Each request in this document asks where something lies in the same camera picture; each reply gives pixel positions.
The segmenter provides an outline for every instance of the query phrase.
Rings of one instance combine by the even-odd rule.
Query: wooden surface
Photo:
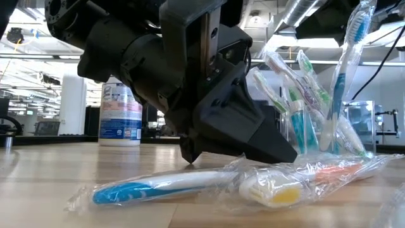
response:
[[[377,177],[354,182],[319,203],[283,212],[230,215],[197,204],[195,197],[141,206],[64,212],[83,186],[153,172],[222,167],[229,156],[204,153],[189,165],[178,146],[99,147],[96,143],[15,146],[0,152],[0,227],[368,227],[381,203],[405,182],[405,160]]]

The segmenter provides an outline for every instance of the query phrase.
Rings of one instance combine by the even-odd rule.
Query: white container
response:
[[[139,146],[142,105],[130,88],[115,77],[103,84],[100,107],[100,146]]]

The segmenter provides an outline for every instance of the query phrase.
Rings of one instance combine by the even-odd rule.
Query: product label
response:
[[[122,83],[103,85],[100,114],[100,139],[140,140],[142,105],[130,88]]]

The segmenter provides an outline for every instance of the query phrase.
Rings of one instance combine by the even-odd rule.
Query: plastic bag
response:
[[[355,179],[381,171],[402,155],[373,158],[345,157],[320,153],[299,156],[295,163],[250,167],[244,160],[233,162],[223,172],[238,173],[223,184],[204,190],[199,199],[211,201],[228,212],[281,210],[322,200]]]
[[[268,86],[268,83],[259,68],[254,67],[250,72],[246,77],[252,77],[251,80],[254,82],[257,90],[261,91],[266,98],[273,103],[274,107],[280,114],[287,113],[289,111],[288,101],[280,97],[270,86]]]
[[[328,106],[328,102],[331,99],[330,95],[326,92],[326,90],[324,90],[324,88],[322,88],[322,85],[318,82],[318,77],[313,70],[312,64],[302,50],[298,52],[297,61],[301,71],[304,73],[304,80],[308,83],[310,88],[313,90],[316,98],[320,102],[320,106],[322,107],[322,109],[318,111],[325,111],[325,107]],[[353,126],[343,115],[343,111],[340,112],[341,114],[337,123],[336,132],[337,143],[341,145],[346,151],[349,151],[355,155],[367,156],[368,153],[366,152],[366,149],[363,146],[363,143],[361,142],[356,131],[353,129]],[[321,122],[320,125],[322,125],[325,121],[324,116],[326,116],[327,113],[324,113],[322,117],[319,113],[315,114],[317,117],[317,123]]]
[[[268,96],[268,99],[272,101],[276,110],[286,117],[286,121],[291,123],[294,130],[297,141],[297,151],[300,154],[306,154],[310,151],[319,151],[318,139],[316,138],[316,133],[313,127],[313,122],[309,114],[308,107],[305,102],[301,100],[300,95],[295,95],[292,86],[289,88],[289,93],[294,99],[290,101],[281,98],[271,87],[267,86],[267,81],[261,74],[260,70],[257,68],[252,69],[256,87],[259,91],[262,91]]]
[[[86,212],[101,206],[123,206],[196,193],[207,186],[221,186],[233,175],[222,170],[161,172],[108,184],[83,187],[68,200],[66,210]]]
[[[397,189],[394,195],[384,203],[371,228],[405,227],[405,184]]]
[[[376,3],[376,0],[360,1],[360,4],[352,12],[349,19],[343,55],[336,66],[332,78],[330,88],[331,101],[324,111],[324,113],[327,113],[327,117],[323,124],[320,140],[320,149],[322,151],[333,151],[334,149],[331,145],[335,141],[334,135],[342,109],[342,99],[345,98],[356,73],[360,56],[363,52],[363,39],[368,33]]]
[[[320,104],[313,94],[311,88],[297,73],[295,73],[295,71],[284,63],[284,60],[280,54],[267,50],[263,60],[265,61],[266,65],[268,65],[275,73],[282,75],[287,81],[294,83],[296,90],[299,91],[299,95],[294,93],[294,90],[289,89],[290,96],[293,95],[295,98],[300,96],[305,100],[305,103],[309,107],[316,110],[321,109]]]

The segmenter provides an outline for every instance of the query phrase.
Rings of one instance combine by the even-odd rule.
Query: blue toothbrush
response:
[[[124,180],[96,189],[92,200],[96,205],[152,200],[176,193],[197,192],[207,186],[223,184],[233,176],[231,172],[201,171]]]
[[[340,66],[339,75],[332,93],[332,103],[329,107],[328,117],[323,125],[321,134],[320,149],[322,151],[333,151],[331,144],[332,139],[335,136],[336,125],[340,115],[340,108],[342,106],[342,98],[346,86],[347,67],[354,46],[363,40],[368,32],[369,25],[370,17],[365,12],[359,11],[354,15],[354,18],[349,25],[349,29],[347,30],[347,50],[342,57],[342,65]]]

